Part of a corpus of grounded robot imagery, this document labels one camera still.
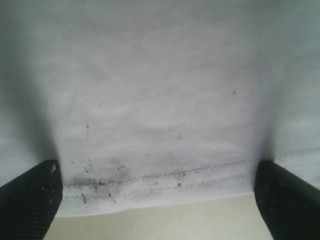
cotton cloth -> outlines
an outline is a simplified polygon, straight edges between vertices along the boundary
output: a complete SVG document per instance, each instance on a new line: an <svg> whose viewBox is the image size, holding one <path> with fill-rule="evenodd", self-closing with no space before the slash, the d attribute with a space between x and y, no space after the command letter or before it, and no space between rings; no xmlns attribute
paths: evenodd
<svg viewBox="0 0 320 240"><path fill-rule="evenodd" d="M57 158L59 216L320 182L320 1L1 3L0 185Z"/></svg>

cream wall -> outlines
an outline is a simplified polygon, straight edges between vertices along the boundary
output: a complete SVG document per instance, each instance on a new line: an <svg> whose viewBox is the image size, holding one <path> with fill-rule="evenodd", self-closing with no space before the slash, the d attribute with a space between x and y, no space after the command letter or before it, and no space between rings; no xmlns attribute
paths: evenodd
<svg viewBox="0 0 320 240"><path fill-rule="evenodd" d="M45 240L271 240L254 195L87 217L57 217Z"/></svg>

beige surface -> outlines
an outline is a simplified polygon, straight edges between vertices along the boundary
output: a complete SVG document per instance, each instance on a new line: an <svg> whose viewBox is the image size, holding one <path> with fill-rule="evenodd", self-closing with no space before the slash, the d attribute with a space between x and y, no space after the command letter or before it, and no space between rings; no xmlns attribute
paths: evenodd
<svg viewBox="0 0 320 240"><path fill-rule="evenodd" d="M128 210L58 217L45 240L271 240L253 195Z"/></svg>

white fabric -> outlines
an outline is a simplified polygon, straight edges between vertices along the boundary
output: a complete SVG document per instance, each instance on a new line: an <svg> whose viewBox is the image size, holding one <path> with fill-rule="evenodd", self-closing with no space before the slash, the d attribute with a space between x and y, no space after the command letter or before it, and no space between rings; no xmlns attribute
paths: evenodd
<svg viewBox="0 0 320 240"><path fill-rule="evenodd" d="M1 5L0 184L56 151L60 216L245 194L263 151L320 182L320 1Z"/></svg>

